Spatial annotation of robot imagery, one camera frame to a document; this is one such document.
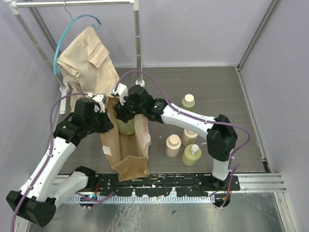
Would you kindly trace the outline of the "brown canvas bag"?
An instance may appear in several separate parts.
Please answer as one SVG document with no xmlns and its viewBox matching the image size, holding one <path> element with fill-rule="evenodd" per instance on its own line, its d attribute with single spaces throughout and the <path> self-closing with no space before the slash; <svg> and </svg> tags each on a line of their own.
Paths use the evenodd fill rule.
<svg viewBox="0 0 309 232">
<path fill-rule="evenodd" d="M 109 97 L 106 112 L 113 129 L 100 135 L 103 154 L 109 161 L 111 168 L 118 172 L 120 182 L 137 179 L 150 174 L 148 168 L 148 149 L 150 134 L 147 118 L 136 115 L 133 118 L 135 133 L 122 134 L 116 122 L 116 112 L 113 106 L 119 102 L 117 97 Z"/>
</svg>

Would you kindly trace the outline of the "green bottle beige cap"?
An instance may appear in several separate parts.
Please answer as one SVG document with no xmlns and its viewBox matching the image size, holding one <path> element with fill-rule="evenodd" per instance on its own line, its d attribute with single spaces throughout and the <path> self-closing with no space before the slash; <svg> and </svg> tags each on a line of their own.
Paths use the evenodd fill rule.
<svg viewBox="0 0 309 232">
<path fill-rule="evenodd" d="M 195 105 L 195 98 L 192 94 L 186 94 L 182 99 L 182 105 L 184 108 L 192 108 Z"/>
</svg>

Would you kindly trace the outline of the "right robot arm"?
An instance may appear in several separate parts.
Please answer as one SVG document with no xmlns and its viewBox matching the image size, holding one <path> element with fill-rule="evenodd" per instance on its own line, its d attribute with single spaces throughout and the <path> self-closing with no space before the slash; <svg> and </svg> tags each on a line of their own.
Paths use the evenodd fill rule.
<svg viewBox="0 0 309 232">
<path fill-rule="evenodd" d="M 127 123 L 135 116 L 143 115 L 149 121 L 178 126 L 205 139 L 208 154 L 213 158 L 212 186 L 216 190 L 228 186 L 231 178 L 229 160 L 238 136 L 226 116 L 209 117 L 184 110 L 165 99 L 154 99 L 140 85 L 127 88 L 119 84 L 113 93 L 120 98 L 114 106 L 117 119 Z"/>
</svg>

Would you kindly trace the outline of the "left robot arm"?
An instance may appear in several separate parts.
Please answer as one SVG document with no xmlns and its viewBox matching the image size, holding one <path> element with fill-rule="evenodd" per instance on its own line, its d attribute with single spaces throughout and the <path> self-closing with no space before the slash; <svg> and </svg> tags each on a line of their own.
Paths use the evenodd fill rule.
<svg viewBox="0 0 309 232">
<path fill-rule="evenodd" d="M 96 173 L 84 166 L 76 168 L 59 186 L 52 188 L 52 184 L 82 139 L 114 128 L 106 112 L 106 100 L 104 94 L 87 94 L 76 102 L 72 113 L 56 128 L 51 128 L 50 146 L 37 168 L 18 191 L 11 190 L 6 197 L 14 212 L 11 231 L 14 231 L 16 217 L 44 227 L 55 215 L 57 207 L 69 196 L 83 189 L 95 189 Z"/>
</svg>

